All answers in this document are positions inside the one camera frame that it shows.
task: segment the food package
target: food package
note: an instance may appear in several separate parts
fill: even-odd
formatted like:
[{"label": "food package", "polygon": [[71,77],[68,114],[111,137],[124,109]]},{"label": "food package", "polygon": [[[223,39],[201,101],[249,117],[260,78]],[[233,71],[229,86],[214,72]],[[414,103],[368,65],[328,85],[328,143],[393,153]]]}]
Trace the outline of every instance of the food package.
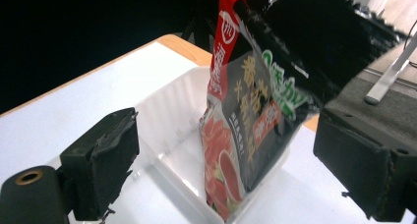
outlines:
[{"label": "food package", "polygon": [[227,220],[300,125],[403,37],[352,0],[219,0],[201,122],[208,205]]}]

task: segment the snack bag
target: snack bag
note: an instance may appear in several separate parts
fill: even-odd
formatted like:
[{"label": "snack bag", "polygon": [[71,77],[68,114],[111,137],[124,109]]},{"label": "snack bag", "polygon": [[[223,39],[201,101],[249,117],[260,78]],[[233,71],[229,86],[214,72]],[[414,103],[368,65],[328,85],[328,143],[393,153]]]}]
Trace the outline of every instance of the snack bag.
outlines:
[{"label": "snack bag", "polygon": [[207,202],[224,219],[310,116],[402,33],[350,0],[220,0],[202,118]]}]

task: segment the black cable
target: black cable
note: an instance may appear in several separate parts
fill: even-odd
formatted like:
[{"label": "black cable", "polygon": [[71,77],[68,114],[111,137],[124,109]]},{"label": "black cable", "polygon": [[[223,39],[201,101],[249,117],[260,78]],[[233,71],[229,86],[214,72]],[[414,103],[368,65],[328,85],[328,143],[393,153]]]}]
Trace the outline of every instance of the black cable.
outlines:
[{"label": "black cable", "polygon": [[[416,24],[417,24],[417,20],[414,22],[414,25],[411,26],[410,32],[408,33],[407,38],[405,39],[404,49],[405,49],[405,46],[407,46],[407,41],[411,37],[411,32],[414,30],[414,27],[416,26]],[[408,64],[411,65],[414,68],[417,68],[417,63],[414,63],[414,62],[410,61],[410,62],[408,62]]]}]

